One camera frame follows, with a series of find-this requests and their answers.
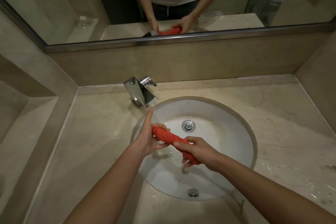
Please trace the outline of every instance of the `marble countertop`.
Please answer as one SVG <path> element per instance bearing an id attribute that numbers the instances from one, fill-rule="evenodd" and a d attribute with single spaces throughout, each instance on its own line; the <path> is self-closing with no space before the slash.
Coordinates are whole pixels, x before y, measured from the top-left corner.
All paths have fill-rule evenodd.
<path id="1" fill-rule="evenodd" d="M 336 215 L 336 139 L 294 77 L 165 82 L 151 90 L 158 101 L 201 96 L 237 111 L 257 139 L 254 170 Z M 80 88 L 27 223 L 61 223 L 130 143 L 143 112 L 122 85 Z M 176 199 L 137 176 L 120 223 L 239 223 L 249 211 L 242 205 Z"/>
<path id="2" fill-rule="evenodd" d="M 159 21 L 159 29 L 167 31 L 179 20 Z M 233 14 L 222 16 L 200 17 L 190 32 L 215 31 L 241 28 L 261 28 L 263 23 L 256 14 Z M 142 37 L 150 31 L 148 22 L 129 23 L 107 26 L 101 40 Z"/>

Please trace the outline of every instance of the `faucet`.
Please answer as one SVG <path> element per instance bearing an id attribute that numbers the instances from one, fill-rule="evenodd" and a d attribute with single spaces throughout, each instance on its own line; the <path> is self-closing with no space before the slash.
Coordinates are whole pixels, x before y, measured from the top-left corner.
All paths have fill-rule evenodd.
<path id="1" fill-rule="evenodd" d="M 135 77 L 132 77 L 124 83 L 128 94 L 131 96 L 132 103 L 140 108 L 142 106 L 149 107 L 149 103 L 155 99 L 155 96 L 147 89 L 148 86 L 153 85 L 157 86 L 147 75 L 138 81 Z"/>

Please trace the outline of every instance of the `chrome drain plug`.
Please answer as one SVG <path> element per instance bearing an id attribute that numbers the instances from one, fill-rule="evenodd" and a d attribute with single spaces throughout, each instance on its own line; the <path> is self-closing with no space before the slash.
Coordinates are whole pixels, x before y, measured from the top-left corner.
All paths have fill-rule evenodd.
<path id="1" fill-rule="evenodd" d="M 182 129 L 184 132 L 190 133 L 195 130 L 195 124 L 191 120 L 186 120 L 182 123 Z"/>
<path id="2" fill-rule="evenodd" d="M 188 195 L 191 197 L 197 197 L 198 196 L 198 190 L 197 189 L 188 189 Z"/>

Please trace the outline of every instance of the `sink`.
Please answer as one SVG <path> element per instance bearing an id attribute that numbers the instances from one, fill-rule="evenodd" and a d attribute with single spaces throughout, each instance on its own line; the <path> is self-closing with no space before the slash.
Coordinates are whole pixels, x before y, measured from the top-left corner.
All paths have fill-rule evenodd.
<path id="1" fill-rule="evenodd" d="M 166 124 L 172 133 L 182 138 L 202 137 L 217 151 L 254 168 L 257 157 L 254 133 L 246 120 L 228 106 L 207 98 L 184 96 L 162 101 L 153 111 L 152 123 Z M 144 118 L 142 116 L 135 126 L 132 140 L 138 136 Z M 153 188 L 185 200 L 210 200 L 235 189 L 204 164 L 185 169 L 182 153 L 172 145 L 147 156 L 139 173 Z"/>

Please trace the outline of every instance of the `faucet handle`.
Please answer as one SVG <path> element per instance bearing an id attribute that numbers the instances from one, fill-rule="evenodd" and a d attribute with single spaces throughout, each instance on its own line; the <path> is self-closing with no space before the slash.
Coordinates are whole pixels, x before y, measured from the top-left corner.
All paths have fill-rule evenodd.
<path id="1" fill-rule="evenodd" d="M 150 85 L 153 85 L 154 87 L 157 86 L 156 82 L 154 82 L 151 78 L 149 78 L 147 75 L 140 80 L 140 83 L 146 88 Z"/>

